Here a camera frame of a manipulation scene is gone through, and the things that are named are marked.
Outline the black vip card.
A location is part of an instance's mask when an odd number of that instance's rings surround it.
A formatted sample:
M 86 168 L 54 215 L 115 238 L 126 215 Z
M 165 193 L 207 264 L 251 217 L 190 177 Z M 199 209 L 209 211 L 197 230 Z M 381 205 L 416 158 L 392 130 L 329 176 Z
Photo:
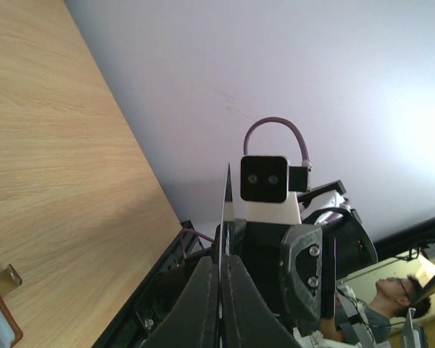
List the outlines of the black vip card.
M 223 192 L 223 204 L 221 212 L 219 244 L 217 248 L 218 261 L 218 317 L 220 328 L 223 327 L 223 259 L 233 253 L 235 239 L 235 220 L 233 211 L 233 190 L 231 183 L 231 164 L 228 162 L 225 169 L 225 185 Z

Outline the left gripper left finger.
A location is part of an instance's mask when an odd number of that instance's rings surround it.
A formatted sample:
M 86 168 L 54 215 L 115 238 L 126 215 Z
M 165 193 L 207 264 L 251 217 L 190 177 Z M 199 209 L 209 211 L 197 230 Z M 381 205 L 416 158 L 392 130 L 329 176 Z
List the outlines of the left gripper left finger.
M 142 344 L 149 348 L 216 347 L 218 267 L 202 258 L 167 317 Z

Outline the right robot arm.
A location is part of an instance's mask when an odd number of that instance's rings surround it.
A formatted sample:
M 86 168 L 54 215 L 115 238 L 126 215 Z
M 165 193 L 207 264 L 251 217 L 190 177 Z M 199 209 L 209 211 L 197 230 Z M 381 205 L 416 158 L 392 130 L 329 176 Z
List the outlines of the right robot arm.
M 341 190 L 337 181 L 290 193 L 283 204 L 253 203 L 237 220 L 226 183 L 220 223 L 226 309 L 248 321 L 333 317 L 337 281 L 378 260 Z

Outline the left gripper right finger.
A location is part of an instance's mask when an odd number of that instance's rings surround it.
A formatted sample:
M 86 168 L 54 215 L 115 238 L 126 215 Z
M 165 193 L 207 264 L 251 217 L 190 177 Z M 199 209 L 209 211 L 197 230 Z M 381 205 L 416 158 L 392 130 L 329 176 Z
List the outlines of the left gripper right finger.
M 265 304 L 236 255 L 223 256 L 223 323 L 225 347 L 299 346 Z

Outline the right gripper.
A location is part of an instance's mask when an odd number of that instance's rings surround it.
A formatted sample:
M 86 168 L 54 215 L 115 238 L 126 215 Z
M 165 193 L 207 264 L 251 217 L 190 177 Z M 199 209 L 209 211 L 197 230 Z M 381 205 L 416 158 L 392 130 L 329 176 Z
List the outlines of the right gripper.
M 355 217 L 325 225 L 246 222 L 230 255 L 241 259 L 265 304 L 283 323 L 332 317 L 336 282 L 378 260 Z

